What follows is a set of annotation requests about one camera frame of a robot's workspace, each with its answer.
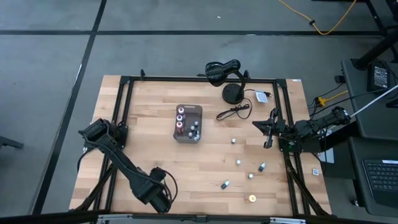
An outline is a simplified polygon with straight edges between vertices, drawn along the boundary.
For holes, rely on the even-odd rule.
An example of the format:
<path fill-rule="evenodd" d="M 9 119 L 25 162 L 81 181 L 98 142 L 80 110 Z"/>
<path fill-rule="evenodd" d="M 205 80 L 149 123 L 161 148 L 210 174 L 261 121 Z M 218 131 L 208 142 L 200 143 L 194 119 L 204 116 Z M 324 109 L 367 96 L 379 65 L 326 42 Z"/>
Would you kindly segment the black gooseneck desk lamp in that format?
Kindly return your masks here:
<path fill-rule="evenodd" d="M 241 63 L 239 60 L 232 59 L 229 62 L 209 62 L 205 65 L 205 73 L 198 74 L 198 77 L 206 77 L 206 79 L 215 87 L 221 86 L 230 74 L 235 74 L 241 84 L 227 84 L 222 91 L 222 97 L 228 104 L 236 105 L 242 102 L 244 98 L 244 88 L 246 82 L 250 79 L 247 70 L 242 74 L 239 69 Z"/>

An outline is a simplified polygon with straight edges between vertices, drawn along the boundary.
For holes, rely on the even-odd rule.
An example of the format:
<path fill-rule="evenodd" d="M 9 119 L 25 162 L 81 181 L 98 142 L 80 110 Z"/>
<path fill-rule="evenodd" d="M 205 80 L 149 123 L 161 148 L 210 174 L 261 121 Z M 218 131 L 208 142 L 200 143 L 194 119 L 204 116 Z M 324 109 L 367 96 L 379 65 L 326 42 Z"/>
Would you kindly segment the black chair base leg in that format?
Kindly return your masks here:
<path fill-rule="evenodd" d="M 17 142 L 17 141 L 14 141 L 12 139 L 0 136 L 0 149 L 3 146 L 10 146 L 10 147 L 14 147 L 16 149 L 21 149 L 21 148 L 24 147 L 24 144 L 21 143 L 21 142 Z"/>

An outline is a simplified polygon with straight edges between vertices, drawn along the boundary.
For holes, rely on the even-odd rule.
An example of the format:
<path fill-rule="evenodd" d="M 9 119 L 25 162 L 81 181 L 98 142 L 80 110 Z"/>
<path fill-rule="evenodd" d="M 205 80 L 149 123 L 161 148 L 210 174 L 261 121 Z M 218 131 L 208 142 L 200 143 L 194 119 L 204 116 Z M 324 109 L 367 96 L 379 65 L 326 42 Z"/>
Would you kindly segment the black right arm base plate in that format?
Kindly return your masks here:
<path fill-rule="evenodd" d="M 321 149 L 318 139 L 288 141 L 279 138 L 278 141 L 279 149 L 281 149 L 282 152 L 320 152 Z"/>

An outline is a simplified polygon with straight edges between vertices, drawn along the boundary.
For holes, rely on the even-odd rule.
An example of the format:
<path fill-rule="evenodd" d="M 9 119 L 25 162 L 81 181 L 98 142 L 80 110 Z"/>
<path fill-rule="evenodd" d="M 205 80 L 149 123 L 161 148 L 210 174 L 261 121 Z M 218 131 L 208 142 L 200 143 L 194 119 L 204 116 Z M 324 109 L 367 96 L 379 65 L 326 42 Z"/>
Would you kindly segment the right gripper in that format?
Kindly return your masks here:
<path fill-rule="evenodd" d="M 252 124 L 260 130 L 262 134 L 267 134 L 267 140 L 264 144 L 264 147 L 266 149 L 270 148 L 272 146 L 272 136 L 275 130 L 275 126 L 277 124 L 276 118 L 278 117 L 279 110 L 277 108 L 274 108 L 270 112 L 270 118 L 266 121 L 253 121 Z"/>

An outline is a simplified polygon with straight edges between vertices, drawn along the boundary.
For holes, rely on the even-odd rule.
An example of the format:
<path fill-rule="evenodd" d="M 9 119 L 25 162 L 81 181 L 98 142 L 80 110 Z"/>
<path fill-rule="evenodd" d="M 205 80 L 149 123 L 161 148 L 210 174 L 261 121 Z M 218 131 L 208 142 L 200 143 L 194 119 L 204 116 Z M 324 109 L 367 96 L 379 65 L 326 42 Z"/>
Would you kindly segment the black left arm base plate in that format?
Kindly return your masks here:
<path fill-rule="evenodd" d="M 107 123 L 92 124 L 84 130 L 78 132 L 85 140 L 85 147 L 95 148 L 95 142 L 101 137 L 107 137 L 111 143 L 119 148 L 123 148 L 127 141 L 127 126 L 115 126 Z"/>

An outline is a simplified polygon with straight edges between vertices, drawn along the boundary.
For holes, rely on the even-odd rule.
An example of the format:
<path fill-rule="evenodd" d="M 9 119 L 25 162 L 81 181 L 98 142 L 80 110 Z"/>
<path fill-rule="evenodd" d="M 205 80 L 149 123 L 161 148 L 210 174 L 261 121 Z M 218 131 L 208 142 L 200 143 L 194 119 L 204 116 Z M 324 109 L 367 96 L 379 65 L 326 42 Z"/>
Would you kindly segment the black power adapter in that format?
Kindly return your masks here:
<path fill-rule="evenodd" d="M 371 62 L 368 65 L 367 91 L 386 90 L 390 85 L 390 73 L 381 62 Z"/>

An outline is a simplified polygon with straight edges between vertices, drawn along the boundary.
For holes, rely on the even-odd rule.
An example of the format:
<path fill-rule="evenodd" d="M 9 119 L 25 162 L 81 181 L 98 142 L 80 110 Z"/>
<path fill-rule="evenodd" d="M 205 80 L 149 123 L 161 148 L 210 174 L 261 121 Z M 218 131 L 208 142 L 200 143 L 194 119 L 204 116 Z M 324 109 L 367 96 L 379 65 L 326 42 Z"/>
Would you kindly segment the grey translucent plastic bin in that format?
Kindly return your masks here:
<path fill-rule="evenodd" d="M 178 122 L 176 120 L 176 117 L 179 115 L 178 113 L 178 108 L 179 107 L 184 107 L 185 113 L 181 114 L 184 115 L 184 132 L 183 134 L 177 134 L 176 133 L 176 123 Z M 176 116 L 175 116 L 175 126 L 174 126 L 174 134 L 173 137 L 178 143 L 183 143 L 183 144 L 196 144 L 199 142 L 202 136 L 202 115 L 203 115 L 203 108 L 200 105 L 185 105 L 185 104 L 179 104 L 176 106 L 175 109 Z M 194 122 L 198 121 L 199 125 L 195 126 Z M 192 131 L 190 129 L 191 126 L 195 127 L 195 130 Z M 196 130 L 200 131 L 200 135 L 196 135 Z M 190 138 L 188 136 L 189 133 L 193 133 L 193 136 Z M 200 139 L 198 141 L 194 141 L 194 137 L 198 136 Z"/>

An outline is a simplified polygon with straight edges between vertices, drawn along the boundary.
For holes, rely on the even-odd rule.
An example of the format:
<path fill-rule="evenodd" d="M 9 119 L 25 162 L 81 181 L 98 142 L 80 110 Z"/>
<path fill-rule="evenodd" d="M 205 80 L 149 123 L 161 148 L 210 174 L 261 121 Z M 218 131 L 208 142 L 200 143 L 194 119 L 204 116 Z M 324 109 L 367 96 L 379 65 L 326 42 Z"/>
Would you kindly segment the black aluminium table frame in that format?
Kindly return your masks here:
<path fill-rule="evenodd" d="M 254 102 L 248 119 L 223 121 L 216 120 L 228 107 L 221 97 L 222 89 L 204 77 L 129 77 L 124 86 L 120 81 L 119 75 L 103 77 L 93 117 L 110 119 L 116 102 L 125 104 L 125 98 L 130 97 L 124 153 L 146 172 L 154 167 L 169 172 L 166 182 L 176 196 L 171 214 L 292 215 L 285 155 L 278 142 L 264 148 L 266 137 L 252 122 L 267 119 L 275 107 L 281 109 L 284 119 L 307 119 L 300 80 L 249 80 L 249 97 L 263 90 L 271 92 L 270 100 Z M 197 144 L 180 144 L 173 137 L 179 104 L 203 108 L 202 136 Z M 266 167 L 259 172 L 263 162 Z M 227 180 L 229 185 L 222 189 Z M 255 195 L 256 201 L 245 203 L 245 195 Z"/>

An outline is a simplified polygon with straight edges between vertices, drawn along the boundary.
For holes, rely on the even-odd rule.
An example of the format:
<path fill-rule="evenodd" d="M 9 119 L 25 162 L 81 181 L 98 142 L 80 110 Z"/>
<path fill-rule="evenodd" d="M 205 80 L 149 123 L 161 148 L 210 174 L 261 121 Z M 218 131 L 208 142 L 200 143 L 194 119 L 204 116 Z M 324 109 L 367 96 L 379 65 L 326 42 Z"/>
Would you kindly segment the white paper sheet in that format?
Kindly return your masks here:
<path fill-rule="evenodd" d="M 324 128 L 323 130 L 321 130 L 319 132 L 320 137 L 319 140 L 323 140 L 325 138 L 325 136 L 329 136 L 333 133 L 333 131 L 329 131 L 326 128 Z M 323 152 L 316 152 L 315 153 L 316 156 L 319 158 L 319 160 L 321 162 L 326 162 L 326 163 L 330 163 L 330 164 L 334 164 L 335 163 L 335 159 L 334 159 L 334 152 L 333 152 L 333 148 L 329 148 L 327 151 L 323 151 Z"/>

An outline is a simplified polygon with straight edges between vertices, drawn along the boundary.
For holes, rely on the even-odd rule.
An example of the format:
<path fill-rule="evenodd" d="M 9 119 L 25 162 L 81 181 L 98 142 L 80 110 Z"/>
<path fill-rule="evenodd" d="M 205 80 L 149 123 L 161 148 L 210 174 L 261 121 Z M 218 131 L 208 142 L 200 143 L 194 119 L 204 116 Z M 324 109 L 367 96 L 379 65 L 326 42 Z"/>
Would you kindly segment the black keyboard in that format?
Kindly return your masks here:
<path fill-rule="evenodd" d="M 373 200 L 398 207 L 398 160 L 363 160 L 362 163 Z"/>

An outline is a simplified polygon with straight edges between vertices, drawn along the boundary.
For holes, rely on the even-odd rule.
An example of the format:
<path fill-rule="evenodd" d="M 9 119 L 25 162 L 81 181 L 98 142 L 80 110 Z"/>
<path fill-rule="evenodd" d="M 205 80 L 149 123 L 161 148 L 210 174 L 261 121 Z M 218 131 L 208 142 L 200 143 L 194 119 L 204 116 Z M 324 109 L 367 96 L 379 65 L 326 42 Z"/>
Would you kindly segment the dark grey side desk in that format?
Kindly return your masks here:
<path fill-rule="evenodd" d="M 373 200 L 362 163 L 363 160 L 398 160 L 398 141 L 350 137 L 348 147 L 355 173 L 354 188 L 359 206 L 364 207 L 371 215 L 398 218 L 398 207 L 381 205 Z"/>
<path fill-rule="evenodd" d="M 370 93 L 368 71 L 358 70 L 351 60 L 341 62 L 353 110 L 357 111 L 378 97 Z M 385 97 L 373 102 L 355 116 L 359 133 L 364 138 L 398 141 L 398 108 L 388 108 L 392 100 Z"/>

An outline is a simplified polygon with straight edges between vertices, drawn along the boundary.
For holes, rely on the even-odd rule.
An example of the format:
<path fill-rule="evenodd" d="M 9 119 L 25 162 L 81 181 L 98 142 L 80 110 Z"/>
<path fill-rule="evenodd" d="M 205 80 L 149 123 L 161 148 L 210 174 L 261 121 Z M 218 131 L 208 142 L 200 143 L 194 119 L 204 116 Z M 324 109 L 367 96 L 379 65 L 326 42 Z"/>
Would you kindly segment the black front gantry beam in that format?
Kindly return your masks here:
<path fill-rule="evenodd" d="M 334 216 L 294 215 L 291 217 L 244 216 L 244 215 L 181 215 L 153 213 L 124 213 L 107 210 L 71 211 L 38 215 L 1 217 L 0 224 L 82 224 L 95 222 L 104 224 L 113 220 L 178 220 L 197 224 L 208 222 L 260 222 L 262 224 L 387 224 L 383 222 L 351 220 Z"/>

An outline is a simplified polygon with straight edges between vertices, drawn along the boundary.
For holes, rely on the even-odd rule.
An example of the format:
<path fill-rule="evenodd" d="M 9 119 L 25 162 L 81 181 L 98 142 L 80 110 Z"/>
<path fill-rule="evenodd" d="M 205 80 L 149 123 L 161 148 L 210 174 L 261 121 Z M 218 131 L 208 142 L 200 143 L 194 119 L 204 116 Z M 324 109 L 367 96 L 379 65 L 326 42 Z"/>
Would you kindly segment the black desk leg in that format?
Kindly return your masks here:
<path fill-rule="evenodd" d="M 352 59 L 353 66 L 358 70 L 364 70 L 378 56 L 398 42 L 398 28 L 383 38 L 380 43 L 364 54 L 360 59 Z"/>

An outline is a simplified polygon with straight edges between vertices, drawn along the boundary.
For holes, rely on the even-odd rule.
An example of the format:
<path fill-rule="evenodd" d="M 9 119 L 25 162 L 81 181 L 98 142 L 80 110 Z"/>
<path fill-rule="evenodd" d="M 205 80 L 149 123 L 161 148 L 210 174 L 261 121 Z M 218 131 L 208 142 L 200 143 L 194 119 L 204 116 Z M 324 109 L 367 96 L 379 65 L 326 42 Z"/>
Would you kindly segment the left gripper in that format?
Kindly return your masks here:
<path fill-rule="evenodd" d="M 144 204 L 150 203 L 157 213 L 168 213 L 171 200 L 162 192 L 162 186 L 155 180 L 146 179 L 136 190 L 136 197 Z"/>

